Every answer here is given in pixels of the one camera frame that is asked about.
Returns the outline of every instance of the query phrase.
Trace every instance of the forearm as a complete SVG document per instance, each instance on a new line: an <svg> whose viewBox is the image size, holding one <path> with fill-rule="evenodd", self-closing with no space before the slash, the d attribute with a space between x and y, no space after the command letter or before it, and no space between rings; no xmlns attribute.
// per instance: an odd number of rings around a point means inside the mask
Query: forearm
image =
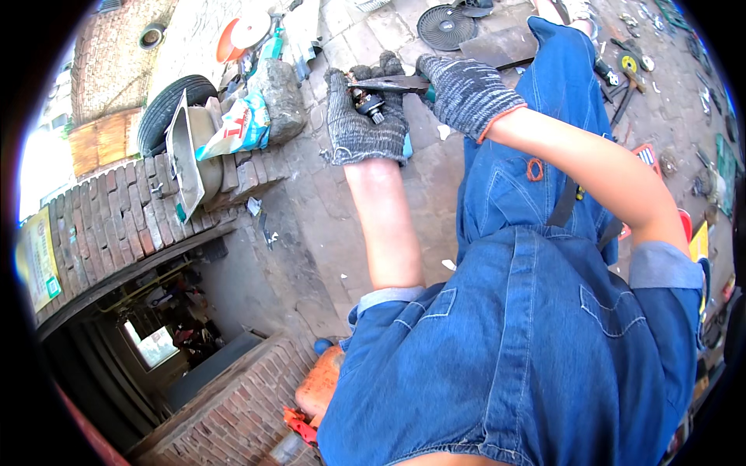
<svg viewBox="0 0 746 466"><path fill-rule="evenodd" d="M419 241L399 164L367 159L344 169L363 226L373 289L424 286Z"/></svg>
<svg viewBox="0 0 746 466"><path fill-rule="evenodd" d="M572 177L630 226L635 244L660 240L687 254L671 193L627 149L527 108L499 118L487 138L544 160Z"/></svg>

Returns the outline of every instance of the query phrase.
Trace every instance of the plastic bag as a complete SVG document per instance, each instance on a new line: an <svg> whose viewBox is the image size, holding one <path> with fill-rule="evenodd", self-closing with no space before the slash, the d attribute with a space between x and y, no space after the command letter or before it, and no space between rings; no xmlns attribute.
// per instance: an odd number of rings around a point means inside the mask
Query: plastic bag
<svg viewBox="0 0 746 466"><path fill-rule="evenodd" d="M258 91L233 103L223 115L223 126L210 141L195 151L197 160L221 154L264 149L269 141L269 113L264 98Z"/></svg>

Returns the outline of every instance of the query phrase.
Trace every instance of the pliers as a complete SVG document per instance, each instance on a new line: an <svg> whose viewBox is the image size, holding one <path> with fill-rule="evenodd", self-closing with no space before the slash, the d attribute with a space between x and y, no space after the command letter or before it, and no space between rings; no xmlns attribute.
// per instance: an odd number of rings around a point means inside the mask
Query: pliers
<svg viewBox="0 0 746 466"><path fill-rule="evenodd" d="M394 92L397 94L415 94L424 95L431 102L435 101L435 88L430 81L424 76L384 76L382 78L365 79L348 83L349 88L367 89L376 92Z"/></svg>

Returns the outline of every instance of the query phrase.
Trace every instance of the red clamp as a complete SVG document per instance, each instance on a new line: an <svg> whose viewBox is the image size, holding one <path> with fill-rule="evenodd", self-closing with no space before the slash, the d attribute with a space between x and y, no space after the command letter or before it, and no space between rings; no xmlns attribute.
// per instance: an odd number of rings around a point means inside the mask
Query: red clamp
<svg viewBox="0 0 746 466"><path fill-rule="evenodd" d="M283 421L285 421L290 430L297 432L309 446L313 448L318 447L319 444L316 443L316 429L304 422L306 415L287 406L283 406L283 410L285 411Z"/></svg>

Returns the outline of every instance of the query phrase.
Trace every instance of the rock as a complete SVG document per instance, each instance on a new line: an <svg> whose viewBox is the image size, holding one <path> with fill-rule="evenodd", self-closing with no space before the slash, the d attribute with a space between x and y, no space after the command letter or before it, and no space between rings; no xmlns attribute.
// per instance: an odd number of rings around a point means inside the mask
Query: rock
<svg viewBox="0 0 746 466"><path fill-rule="evenodd" d="M270 144L284 144L302 132L306 124L303 97L290 63L273 58L262 61L248 80L248 88L259 89L267 104Z"/></svg>

